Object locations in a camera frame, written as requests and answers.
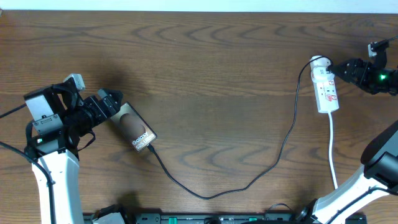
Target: wooden tabletop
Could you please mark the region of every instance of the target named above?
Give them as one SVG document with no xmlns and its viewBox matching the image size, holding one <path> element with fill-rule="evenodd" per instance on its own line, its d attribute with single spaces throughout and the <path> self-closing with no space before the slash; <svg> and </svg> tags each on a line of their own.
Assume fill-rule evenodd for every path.
<svg viewBox="0 0 398 224">
<path fill-rule="evenodd" d="M 201 195 L 246 186 L 276 160 L 290 128 L 299 71 L 313 55 L 367 59 L 367 45 L 398 33 L 398 16 L 377 14 L 5 11 L 0 17 L 0 113 L 23 95 L 83 75 L 85 98 L 121 90 L 159 138 L 169 171 Z M 398 42 L 388 49 L 398 62 Z M 334 158 L 339 184 L 359 167 L 378 133 L 397 119 L 397 98 L 368 95 L 336 78 L 340 109 Z M 0 140 L 25 146 L 27 109 L 2 119 Z M 328 116 L 319 114 L 309 69 L 297 122 L 279 165 L 245 192 L 200 200 L 175 185 L 147 149 L 136 153 L 107 121 L 80 152 L 84 212 L 114 203 L 163 212 L 300 211 L 333 190 Z M 82 139 L 84 145 L 90 139 Z M 398 199 L 363 209 L 369 223 L 396 223 Z M 40 223 L 31 165 L 0 149 L 0 222 Z"/>
</svg>

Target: white background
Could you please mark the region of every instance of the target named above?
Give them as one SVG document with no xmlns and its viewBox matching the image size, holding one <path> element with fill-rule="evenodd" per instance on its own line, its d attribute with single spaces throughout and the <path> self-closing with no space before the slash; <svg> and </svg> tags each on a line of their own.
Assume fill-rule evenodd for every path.
<svg viewBox="0 0 398 224">
<path fill-rule="evenodd" d="M 4 10 L 398 13 L 398 0 L 0 0 L 0 8 Z"/>
</svg>

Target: power strip switch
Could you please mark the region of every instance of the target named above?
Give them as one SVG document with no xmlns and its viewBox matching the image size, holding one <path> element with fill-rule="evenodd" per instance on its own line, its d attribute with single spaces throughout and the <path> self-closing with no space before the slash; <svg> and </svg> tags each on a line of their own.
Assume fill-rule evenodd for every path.
<svg viewBox="0 0 398 224">
<path fill-rule="evenodd" d="M 335 74 L 326 70 L 330 64 L 330 60 L 325 57 L 310 63 L 311 79 L 315 90 L 315 98 L 317 99 L 319 113 L 329 113 L 339 108 L 334 80 Z"/>
</svg>

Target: plug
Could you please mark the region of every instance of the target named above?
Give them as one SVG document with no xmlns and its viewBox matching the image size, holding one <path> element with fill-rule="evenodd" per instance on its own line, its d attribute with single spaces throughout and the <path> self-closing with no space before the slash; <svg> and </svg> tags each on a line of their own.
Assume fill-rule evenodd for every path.
<svg viewBox="0 0 398 224">
<path fill-rule="evenodd" d="M 315 90 L 315 98 L 317 100 L 318 112 L 329 113 L 339 108 L 335 75 L 328 71 L 326 68 L 331 65 L 331 62 L 327 58 L 320 58 L 310 63 L 311 65 L 311 79 Z"/>
</svg>

